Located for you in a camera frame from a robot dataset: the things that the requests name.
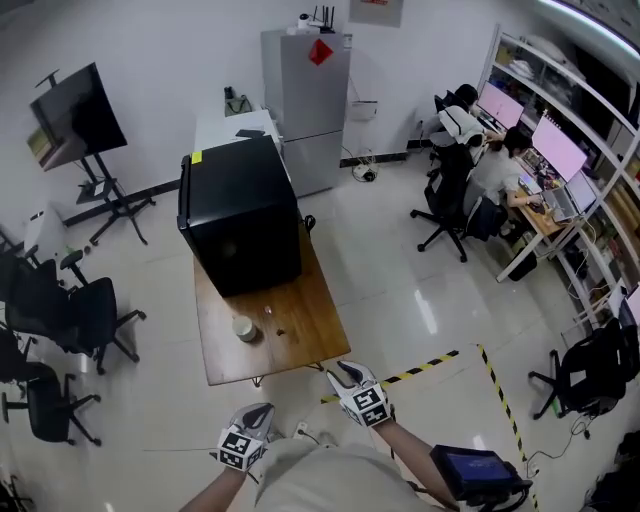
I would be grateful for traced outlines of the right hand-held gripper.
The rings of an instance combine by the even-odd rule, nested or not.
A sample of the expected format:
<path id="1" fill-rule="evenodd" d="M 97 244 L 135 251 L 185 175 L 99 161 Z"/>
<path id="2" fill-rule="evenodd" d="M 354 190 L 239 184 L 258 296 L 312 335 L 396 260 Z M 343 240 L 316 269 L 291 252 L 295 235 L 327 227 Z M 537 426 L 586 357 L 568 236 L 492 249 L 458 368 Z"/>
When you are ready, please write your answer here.
<path id="1" fill-rule="evenodd" d="M 354 382 L 346 387 L 333 371 L 326 371 L 327 379 L 346 415 L 365 427 L 374 427 L 389 420 L 391 404 L 371 370 L 360 363 L 347 360 L 339 360 L 337 364 Z"/>

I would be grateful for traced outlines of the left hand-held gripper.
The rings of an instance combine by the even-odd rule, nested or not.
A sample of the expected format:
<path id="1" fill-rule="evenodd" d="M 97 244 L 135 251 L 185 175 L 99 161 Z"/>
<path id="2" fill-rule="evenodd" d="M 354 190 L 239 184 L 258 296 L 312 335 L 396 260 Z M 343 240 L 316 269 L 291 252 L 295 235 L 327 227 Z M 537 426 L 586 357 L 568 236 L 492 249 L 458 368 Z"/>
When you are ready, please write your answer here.
<path id="1" fill-rule="evenodd" d="M 275 415 L 271 403 L 250 404 L 236 411 L 230 425 L 221 431 L 217 460 L 240 472 L 247 472 L 266 452 L 267 435 Z"/>

